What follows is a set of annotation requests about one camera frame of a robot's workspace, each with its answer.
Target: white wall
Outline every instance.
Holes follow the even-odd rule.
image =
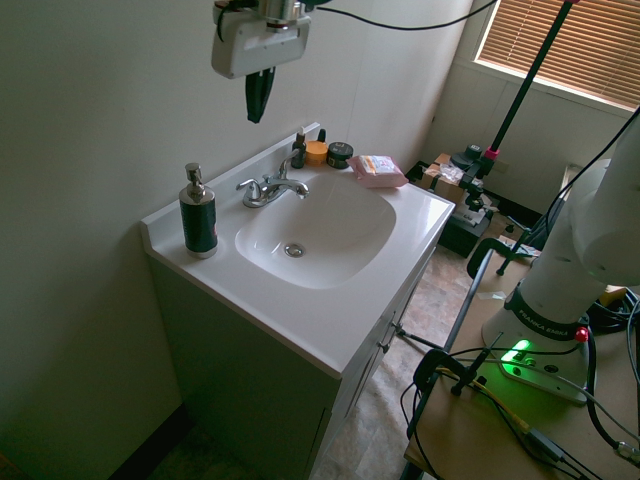
[[[331,6],[416,25],[470,5],[393,3]],[[176,198],[184,164],[208,180],[319,121],[407,169],[462,28],[316,12],[253,125],[244,82],[209,66],[211,5],[0,4],[0,451],[36,479],[107,478],[181,402],[137,222]]]
[[[472,8],[484,5],[476,0]],[[488,147],[515,98],[521,80],[472,63],[486,15],[469,20],[460,41],[422,160],[456,153],[476,143]],[[534,83],[500,146],[506,173],[495,169],[487,189],[538,212],[558,193],[568,164],[584,166],[631,112]]]

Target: black box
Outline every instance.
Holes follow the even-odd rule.
[[[444,226],[438,245],[467,258],[490,223],[491,218],[488,214],[475,227],[464,220],[451,217]]]

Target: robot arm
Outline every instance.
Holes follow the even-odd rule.
[[[304,54],[311,19],[306,12],[330,0],[217,1],[211,66],[227,78],[246,78],[248,118],[258,123],[277,65]]]
[[[600,161],[575,183],[540,258],[505,303],[483,326],[485,343],[499,332],[501,347],[526,339],[531,350],[562,351],[575,345],[580,318],[608,284],[640,283],[640,120],[636,117],[618,142],[611,161]],[[588,349],[554,358],[542,366],[584,385]],[[553,378],[503,366],[510,378],[570,400]]]

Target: wooden table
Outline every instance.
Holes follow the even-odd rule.
[[[483,322],[503,306],[483,293],[509,294],[529,270],[528,262],[512,262],[503,277],[496,270],[504,258],[493,254],[465,317],[452,352],[483,346]],[[596,398],[627,428],[637,430],[636,382],[626,350],[624,332],[597,337],[598,371]],[[464,355],[475,357],[477,353]],[[619,458],[593,427],[586,407],[575,406],[559,397],[506,378],[495,364],[485,364],[479,374],[507,406],[531,426],[547,435],[604,480],[637,480],[638,470]],[[453,381],[441,377],[434,385],[417,420],[420,443],[437,473],[446,480],[465,479],[568,479],[566,475],[540,465],[518,445],[494,405],[484,396],[465,388],[453,396]],[[637,446],[602,412],[599,418],[615,440]],[[419,469],[428,468],[411,437],[405,458]]]

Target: sink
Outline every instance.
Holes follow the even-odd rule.
[[[313,124],[305,133],[316,138],[319,129]],[[309,187],[307,198],[287,191],[247,208],[236,185],[276,172],[294,140],[207,183],[216,193],[218,251],[211,258],[187,253],[177,200],[142,220],[143,242],[153,268],[169,268],[339,379],[376,322],[389,320],[399,292],[421,274],[454,204],[414,185],[366,189],[350,168],[324,165],[289,170]],[[296,257],[298,248],[304,254]],[[195,301],[172,295],[184,305]],[[226,322],[225,315],[203,318]]]
[[[340,176],[317,175],[306,183],[306,199],[286,192],[256,209],[238,231],[236,248],[256,266],[294,285],[335,287],[378,254],[396,214],[380,195]]]

